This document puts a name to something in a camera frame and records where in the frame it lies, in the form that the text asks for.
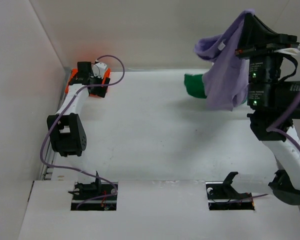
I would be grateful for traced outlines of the orange t-shirt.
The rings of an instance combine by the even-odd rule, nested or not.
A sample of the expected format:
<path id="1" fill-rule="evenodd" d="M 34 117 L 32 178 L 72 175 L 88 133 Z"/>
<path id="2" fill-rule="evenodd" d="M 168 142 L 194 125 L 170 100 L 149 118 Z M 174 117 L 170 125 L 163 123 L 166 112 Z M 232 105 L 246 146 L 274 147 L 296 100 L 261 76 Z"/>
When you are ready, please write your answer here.
<path id="1" fill-rule="evenodd" d="M 67 82 L 65 93 L 68 94 L 69 86 L 73 84 L 83 84 L 83 85 L 101 85 L 88 87 L 88 92 L 90 97 L 104 98 L 106 96 L 108 87 L 103 86 L 110 83 L 110 74 L 111 69 L 108 68 L 104 77 L 95 77 L 93 74 L 92 67 L 89 69 L 80 69 L 73 68 L 71 71 L 70 79 Z"/>

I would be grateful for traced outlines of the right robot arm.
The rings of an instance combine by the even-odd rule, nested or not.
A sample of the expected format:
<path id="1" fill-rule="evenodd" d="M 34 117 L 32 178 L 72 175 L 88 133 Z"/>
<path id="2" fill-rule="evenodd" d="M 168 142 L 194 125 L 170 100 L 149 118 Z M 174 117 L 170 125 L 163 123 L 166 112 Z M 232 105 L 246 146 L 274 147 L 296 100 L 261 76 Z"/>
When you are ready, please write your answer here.
<path id="1" fill-rule="evenodd" d="M 250 128 L 281 165 L 269 188 L 282 202 L 300 206 L 300 139 L 293 124 L 300 120 L 300 81 L 281 76 L 284 59 L 298 65 L 300 42 L 295 35 L 276 33 L 249 13 L 235 55 L 249 60 Z"/>

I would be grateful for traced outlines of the lavender t-shirt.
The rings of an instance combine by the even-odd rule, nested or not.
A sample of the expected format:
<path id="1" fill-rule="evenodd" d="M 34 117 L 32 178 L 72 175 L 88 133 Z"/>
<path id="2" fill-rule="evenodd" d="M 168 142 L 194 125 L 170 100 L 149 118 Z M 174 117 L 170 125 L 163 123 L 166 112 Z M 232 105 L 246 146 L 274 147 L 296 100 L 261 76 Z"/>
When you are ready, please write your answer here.
<path id="1" fill-rule="evenodd" d="M 196 55 L 212 63 L 202 76 L 206 104 L 212 110 L 232 111 L 247 99 L 249 62 L 235 56 L 246 14 L 255 15 L 255 11 L 244 10 L 224 33 L 195 44 Z"/>

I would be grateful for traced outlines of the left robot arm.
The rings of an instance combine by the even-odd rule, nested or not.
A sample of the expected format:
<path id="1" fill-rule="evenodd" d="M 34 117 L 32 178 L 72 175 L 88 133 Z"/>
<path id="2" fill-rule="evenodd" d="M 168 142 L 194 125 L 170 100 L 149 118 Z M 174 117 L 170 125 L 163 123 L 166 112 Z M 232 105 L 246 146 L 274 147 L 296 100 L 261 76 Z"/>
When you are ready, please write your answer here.
<path id="1" fill-rule="evenodd" d="M 49 134 L 54 152 L 62 157 L 81 157 L 87 148 L 87 135 L 80 112 L 89 96 L 104 98 L 110 83 L 111 69 L 100 61 L 79 61 L 73 69 L 65 88 L 65 99 L 54 115 L 47 117 L 47 127 L 53 127 L 57 117 L 64 112 Z"/>

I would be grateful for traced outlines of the green t-shirt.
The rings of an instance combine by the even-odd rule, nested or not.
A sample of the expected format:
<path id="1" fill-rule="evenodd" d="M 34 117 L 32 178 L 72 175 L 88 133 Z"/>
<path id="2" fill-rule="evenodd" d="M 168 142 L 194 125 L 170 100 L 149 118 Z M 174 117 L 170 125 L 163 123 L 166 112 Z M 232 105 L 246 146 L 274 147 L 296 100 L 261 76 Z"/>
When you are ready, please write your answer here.
<path id="1" fill-rule="evenodd" d="M 185 74 L 184 86 L 188 95 L 197 99 L 206 99 L 205 86 L 202 79 L 202 74 Z"/>

